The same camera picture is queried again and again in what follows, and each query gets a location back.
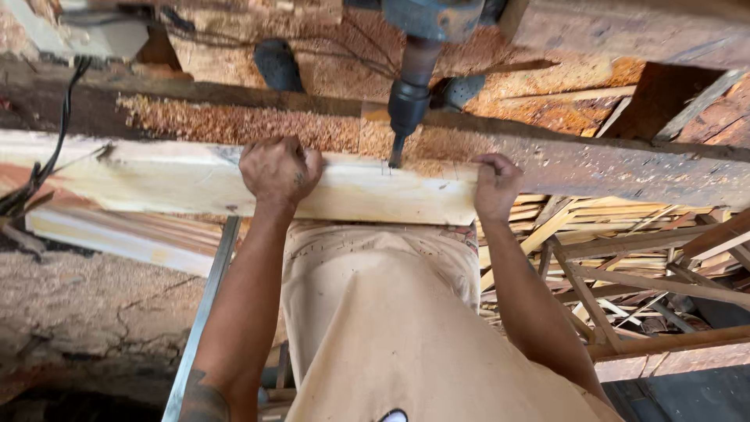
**left hand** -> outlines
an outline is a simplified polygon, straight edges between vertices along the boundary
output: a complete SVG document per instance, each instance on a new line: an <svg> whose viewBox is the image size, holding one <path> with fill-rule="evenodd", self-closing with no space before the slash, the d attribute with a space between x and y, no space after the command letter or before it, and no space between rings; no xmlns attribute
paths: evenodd
<svg viewBox="0 0 750 422"><path fill-rule="evenodd" d="M322 162L320 151L302 149L297 137L273 137L248 143L239 170L257 204L294 210L320 180Z"/></svg>

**person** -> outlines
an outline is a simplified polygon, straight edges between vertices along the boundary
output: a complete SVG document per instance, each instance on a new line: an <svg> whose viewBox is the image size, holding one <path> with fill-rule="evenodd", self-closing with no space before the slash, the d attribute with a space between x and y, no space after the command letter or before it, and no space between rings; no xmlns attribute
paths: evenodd
<svg viewBox="0 0 750 422"><path fill-rule="evenodd" d="M523 172L508 158L474 159L474 206L509 341L477 316L473 231L292 225L322 162L294 137L244 148L255 215L211 308L180 420L256 420L280 301L298 386L287 420L621 420L510 230Z"/></svg>

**beige t-shirt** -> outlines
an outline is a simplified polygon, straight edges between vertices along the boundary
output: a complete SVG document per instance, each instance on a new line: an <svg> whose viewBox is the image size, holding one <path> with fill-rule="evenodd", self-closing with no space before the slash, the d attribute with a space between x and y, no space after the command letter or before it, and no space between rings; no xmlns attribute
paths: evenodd
<svg viewBox="0 0 750 422"><path fill-rule="evenodd" d="M477 316L476 252L452 232L296 225L286 244L287 420L621 420Z"/></svg>

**drill press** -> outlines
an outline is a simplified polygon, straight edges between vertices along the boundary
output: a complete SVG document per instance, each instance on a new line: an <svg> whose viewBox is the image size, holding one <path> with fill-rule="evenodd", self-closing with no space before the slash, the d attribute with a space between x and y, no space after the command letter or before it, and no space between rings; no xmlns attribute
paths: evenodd
<svg viewBox="0 0 750 422"><path fill-rule="evenodd" d="M443 42L463 42L474 32L485 0L382 0L385 20L406 32L401 75L393 82L388 114L393 139L390 168L401 164L404 141L430 105L428 84Z"/></svg>

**forearm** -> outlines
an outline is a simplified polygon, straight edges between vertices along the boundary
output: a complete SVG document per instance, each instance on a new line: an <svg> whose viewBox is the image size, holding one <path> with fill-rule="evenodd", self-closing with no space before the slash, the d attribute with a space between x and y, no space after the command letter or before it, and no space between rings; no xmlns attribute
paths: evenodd
<svg viewBox="0 0 750 422"><path fill-rule="evenodd" d="M284 240L293 215L293 207L259 204L200 339L193 368L232 403L232 414L244 414L238 407L244 404L255 409L254 391L276 330Z"/></svg>
<svg viewBox="0 0 750 422"><path fill-rule="evenodd" d="M502 222L482 224L490 246L497 304L508 339L529 360L589 391L598 387L585 347L560 303L529 264L510 227Z"/></svg>

